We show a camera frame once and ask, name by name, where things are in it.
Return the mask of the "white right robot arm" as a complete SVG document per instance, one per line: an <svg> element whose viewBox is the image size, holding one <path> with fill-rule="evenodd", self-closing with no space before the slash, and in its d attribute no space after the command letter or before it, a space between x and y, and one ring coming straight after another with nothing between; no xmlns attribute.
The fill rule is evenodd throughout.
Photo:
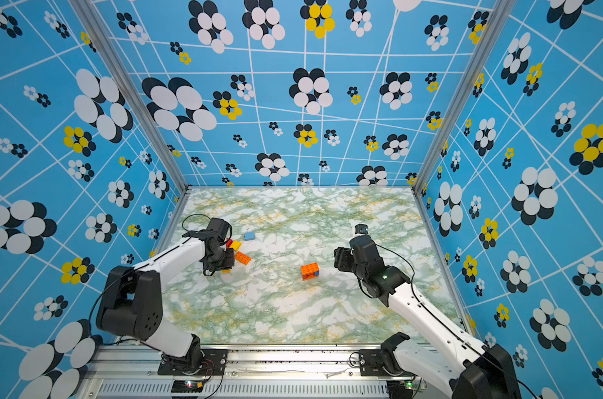
<svg viewBox="0 0 603 399"><path fill-rule="evenodd" d="M489 347L453 323L416 287L413 279L381 257L365 224L355 227L348 247L334 251L335 268L352 273L361 292L407 320L431 344L422 349L403 332L381 344L386 373L409 372L449 398L519 398L519 379L509 353Z"/></svg>

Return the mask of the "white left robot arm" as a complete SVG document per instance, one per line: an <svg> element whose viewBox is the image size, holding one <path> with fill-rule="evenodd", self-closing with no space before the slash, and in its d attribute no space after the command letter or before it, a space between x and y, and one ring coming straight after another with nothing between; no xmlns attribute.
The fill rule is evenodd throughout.
<svg viewBox="0 0 603 399"><path fill-rule="evenodd" d="M178 243L150 259L113 268L91 308L90 322L101 331L131 337L155 349L163 362L162 373L222 374L222 362L207 357L197 335L165 318L162 293L191 264L200 264L205 277L232 269L234 252L228 244L232 235L230 223L210 218L205 229L186 231Z"/></svg>

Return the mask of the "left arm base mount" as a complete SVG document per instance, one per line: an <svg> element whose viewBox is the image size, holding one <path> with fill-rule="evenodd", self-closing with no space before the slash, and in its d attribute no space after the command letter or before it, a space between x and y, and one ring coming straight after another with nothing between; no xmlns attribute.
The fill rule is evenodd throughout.
<svg viewBox="0 0 603 399"><path fill-rule="evenodd" d="M222 376L228 361L227 349L197 349L185 357L161 355L158 374L174 377Z"/></svg>

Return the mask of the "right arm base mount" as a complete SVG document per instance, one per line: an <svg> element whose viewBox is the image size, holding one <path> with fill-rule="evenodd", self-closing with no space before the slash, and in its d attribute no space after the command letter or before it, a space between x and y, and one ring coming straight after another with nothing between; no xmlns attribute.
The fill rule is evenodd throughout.
<svg viewBox="0 0 603 399"><path fill-rule="evenodd" d="M361 349L358 351L358 366L363 377L391 377L381 349Z"/></svg>

